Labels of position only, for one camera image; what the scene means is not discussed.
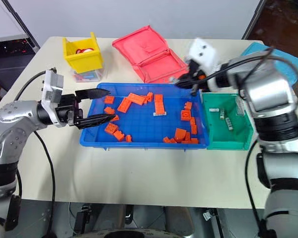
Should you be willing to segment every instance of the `blue plastic tray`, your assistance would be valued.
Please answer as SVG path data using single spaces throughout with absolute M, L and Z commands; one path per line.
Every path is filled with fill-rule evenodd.
M 107 134 L 104 129 L 108 123 L 98 127 L 85 128 L 80 136 L 82 146 L 107 148 L 161 148 L 161 149 L 203 149 L 209 145 L 209 137 L 206 129 L 205 115 L 203 112 L 200 94 L 190 96 L 190 90 L 179 89 L 172 84 L 131 84 L 131 83 L 100 83 L 98 88 L 107 89 L 115 96 L 114 104 L 104 104 L 104 98 L 94 99 L 88 115 L 104 113 L 104 108 L 114 108 L 119 120 L 113 123 L 119 126 L 125 135 L 132 136 L 132 143 L 118 142 L 117 139 Z M 127 113 L 117 111 L 124 97 L 129 93 L 138 95 L 162 94 L 166 116 L 153 116 L 154 101 L 143 106 L 132 103 Z M 169 144 L 163 143 L 163 138 L 174 137 L 175 129 L 182 128 L 191 132 L 189 121 L 181 121 L 181 110 L 184 104 L 192 102 L 191 115 L 195 117 L 198 134 L 192 138 L 198 138 L 199 144 Z

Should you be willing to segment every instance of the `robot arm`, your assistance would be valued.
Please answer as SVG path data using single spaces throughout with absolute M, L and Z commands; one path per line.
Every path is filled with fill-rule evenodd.
M 78 104 L 83 99 L 101 98 L 110 94 L 103 89 L 76 91 L 62 95 L 63 77 L 47 70 L 42 101 L 14 101 L 0 109 L 0 237 L 18 222 L 20 197 L 16 188 L 17 164 L 29 135 L 47 125 L 75 125 L 79 129 L 98 126 L 115 115 L 98 114 L 83 118 Z
M 199 51 L 190 51 L 188 63 L 194 65 L 194 69 L 181 76 L 175 85 L 192 88 L 192 94 L 198 89 L 213 91 L 230 86 L 244 91 L 244 99 L 254 119 L 261 149 L 261 153 L 257 155 L 258 177 L 271 190 L 265 204 L 259 235 L 265 238 L 297 238 L 298 119 L 295 109 L 298 100 L 287 79 L 275 68 L 273 58 L 276 57 L 267 56 L 268 52 L 238 57 L 219 68 L 226 69 L 254 57 L 258 57 L 258 60 L 242 63 L 227 71 L 222 70 L 221 73 L 218 71 L 216 77 L 200 80 L 197 75 L 208 76 L 213 72 L 203 71 L 203 59 L 199 59 Z

